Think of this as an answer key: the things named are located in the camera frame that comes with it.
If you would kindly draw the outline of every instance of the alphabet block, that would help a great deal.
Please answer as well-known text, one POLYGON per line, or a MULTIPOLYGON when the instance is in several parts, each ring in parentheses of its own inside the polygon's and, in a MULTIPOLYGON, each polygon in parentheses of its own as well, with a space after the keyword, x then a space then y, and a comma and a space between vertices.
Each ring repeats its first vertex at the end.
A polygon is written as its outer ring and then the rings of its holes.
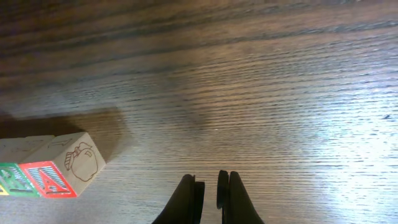
POLYGON ((54 136, 0 139, 1 195, 39 197, 33 184, 20 170, 18 163, 40 149, 54 136))
POLYGON ((47 198, 79 196, 104 166, 104 159, 86 132, 57 136, 19 164, 47 198))

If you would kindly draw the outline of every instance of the wooden table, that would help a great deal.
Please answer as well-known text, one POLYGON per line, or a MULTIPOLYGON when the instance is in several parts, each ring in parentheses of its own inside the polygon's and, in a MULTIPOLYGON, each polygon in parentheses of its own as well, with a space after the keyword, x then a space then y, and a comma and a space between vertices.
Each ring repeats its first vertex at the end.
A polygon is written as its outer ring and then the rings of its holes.
POLYGON ((107 161, 0 222, 151 223, 195 174, 221 223, 226 169, 266 223, 398 223, 398 2, 270 2, 0 3, 0 137, 83 129, 107 161))

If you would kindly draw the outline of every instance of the red block face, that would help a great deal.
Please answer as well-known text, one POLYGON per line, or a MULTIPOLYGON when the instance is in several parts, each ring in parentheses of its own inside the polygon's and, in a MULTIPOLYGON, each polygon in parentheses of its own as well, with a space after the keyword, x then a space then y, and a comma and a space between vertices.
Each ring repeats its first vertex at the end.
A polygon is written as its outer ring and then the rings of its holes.
POLYGON ((43 197, 77 197, 52 161, 19 164, 19 167, 43 197))

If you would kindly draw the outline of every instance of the wooden cube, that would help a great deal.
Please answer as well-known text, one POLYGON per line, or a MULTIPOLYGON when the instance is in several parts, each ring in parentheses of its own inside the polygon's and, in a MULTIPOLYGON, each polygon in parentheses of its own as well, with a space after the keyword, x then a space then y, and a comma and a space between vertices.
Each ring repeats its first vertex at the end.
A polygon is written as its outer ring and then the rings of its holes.
POLYGON ((54 136, 0 139, 0 195, 39 197, 18 163, 39 150, 54 136))
POLYGON ((47 198, 77 197, 105 166, 86 132, 53 138, 19 167, 37 191, 47 198))

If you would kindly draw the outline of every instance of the black robotic claw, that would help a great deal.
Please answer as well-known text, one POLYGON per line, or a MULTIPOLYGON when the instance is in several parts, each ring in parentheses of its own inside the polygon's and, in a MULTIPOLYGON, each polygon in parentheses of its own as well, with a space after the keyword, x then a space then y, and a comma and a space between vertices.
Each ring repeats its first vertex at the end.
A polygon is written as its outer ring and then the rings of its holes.
POLYGON ((237 172, 218 174, 217 208, 223 212, 223 224, 264 224, 254 209, 237 172))
POLYGON ((162 213, 152 224, 199 224, 205 183, 195 182, 195 176, 182 177, 162 213))

